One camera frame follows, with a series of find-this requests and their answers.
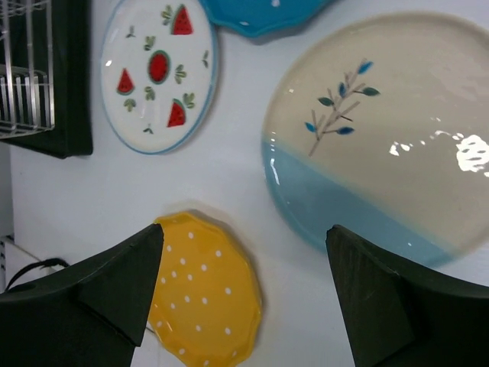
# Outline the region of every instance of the watermelon print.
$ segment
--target watermelon print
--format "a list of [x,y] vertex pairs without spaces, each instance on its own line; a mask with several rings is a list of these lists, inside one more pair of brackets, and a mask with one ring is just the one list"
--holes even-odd
[[167,5],[165,10],[161,12],[161,17],[163,18],[163,25],[171,23],[171,34],[188,35],[193,33],[192,22],[185,5],[179,6],[175,13],[173,13],[171,6]]
[[178,99],[173,100],[173,105],[171,107],[170,117],[168,118],[168,128],[173,128],[175,126],[182,126],[186,122],[185,108],[183,104]]
[[147,63],[147,74],[155,84],[164,82],[170,73],[170,57],[163,50],[154,51]]
[[128,96],[134,91],[134,84],[126,68],[122,69],[121,79],[117,85],[117,93]]

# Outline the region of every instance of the yellow plate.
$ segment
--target yellow plate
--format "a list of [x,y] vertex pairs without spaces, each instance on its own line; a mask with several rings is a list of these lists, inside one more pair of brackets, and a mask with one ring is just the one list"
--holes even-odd
[[249,260],[219,227],[190,213],[160,217],[164,253],[149,322],[188,366],[233,366],[253,350],[261,298]]

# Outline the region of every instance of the tabletop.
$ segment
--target tabletop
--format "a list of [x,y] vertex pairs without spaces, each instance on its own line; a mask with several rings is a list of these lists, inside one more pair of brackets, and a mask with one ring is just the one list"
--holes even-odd
[[[38,258],[74,263],[158,216],[200,210],[234,229],[260,279],[264,320],[255,351],[242,365],[353,366],[328,259],[287,227],[267,192],[261,163],[267,104],[294,60],[347,24],[417,9],[456,14],[489,28],[486,1],[338,0],[307,25],[271,36],[250,40],[221,28],[219,84],[207,119],[187,144],[161,156],[128,149],[103,111],[99,58],[117,2],[93,2],[93,155],[60,161],[11,148],[16,242]],[[489,285],[488,259],[489,246],[441,271]],[[181,365],[157,346],[154,352],[160,365]]]

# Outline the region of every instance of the metal wire rack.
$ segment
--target metal wire rack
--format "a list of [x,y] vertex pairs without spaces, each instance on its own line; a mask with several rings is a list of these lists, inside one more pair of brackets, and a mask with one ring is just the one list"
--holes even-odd
[[[46,17],[47,70],[34,67],[33,13]],[[11,22],[25,18],[28,67],[14,66]],[[0,140],[45,132],[54,128],[53,97],[53,29],[51,0],[0,0],[0,41],[4,47],[5,63],[0,63]]]

